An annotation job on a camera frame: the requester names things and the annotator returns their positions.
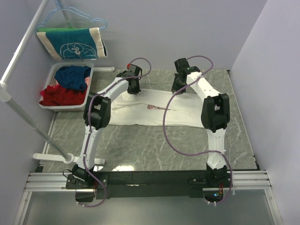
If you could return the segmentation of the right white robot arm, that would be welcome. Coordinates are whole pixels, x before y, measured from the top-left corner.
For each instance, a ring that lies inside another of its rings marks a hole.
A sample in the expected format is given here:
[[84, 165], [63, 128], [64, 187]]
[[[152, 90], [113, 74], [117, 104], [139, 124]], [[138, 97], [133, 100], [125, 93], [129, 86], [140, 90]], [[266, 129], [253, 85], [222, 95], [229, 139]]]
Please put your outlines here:
[[225, 153], [225, 132], [230, 121], [230, 99], [212, 87], [196, 66], [191, 67], [186, 58], [174, 62], [176, 73], [171, 91], [183, 94], [191, 87], [202, 100], [201, 123], [207, 131], [209, 153], [207, 160], [206, 183], [216, 187], [222, 182], [227, 169], [223, 157]]

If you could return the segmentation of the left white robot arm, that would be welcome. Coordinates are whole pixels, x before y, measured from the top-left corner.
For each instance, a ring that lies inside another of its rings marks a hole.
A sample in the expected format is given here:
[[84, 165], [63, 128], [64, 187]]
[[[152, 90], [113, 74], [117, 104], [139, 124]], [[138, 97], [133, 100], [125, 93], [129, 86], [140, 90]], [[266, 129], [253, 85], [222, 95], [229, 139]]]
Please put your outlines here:
[[139, 76], [142, 69], [129, 64], [127, 70], [117, 74], [116, 78], [102, 91], [90, 92], [84, 110], [85, 136], [82, 150], [72, 174], [77, 176], [77, 183], [82, 188], [89, 188], [94, 182], [91, 175], [95, 166], [95, 154], [101, 133], [111, 119], [112, 102], [123, 92], [138, 94], [140, 90]]

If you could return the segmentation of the white floral t shirt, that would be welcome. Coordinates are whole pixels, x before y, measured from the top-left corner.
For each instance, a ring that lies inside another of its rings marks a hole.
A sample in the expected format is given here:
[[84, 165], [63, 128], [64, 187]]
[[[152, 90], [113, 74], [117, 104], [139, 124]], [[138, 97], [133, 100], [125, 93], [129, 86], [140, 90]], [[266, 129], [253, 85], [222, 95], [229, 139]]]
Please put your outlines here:
[[[171, 92], [142, 89], [137, 95], [121, 93], [111, 106], [110, 125], [162, 126]], [[197, 94], [175, 96], [168, 107], [165, 125], [204, 128], [201, 122], [203, 102]]]

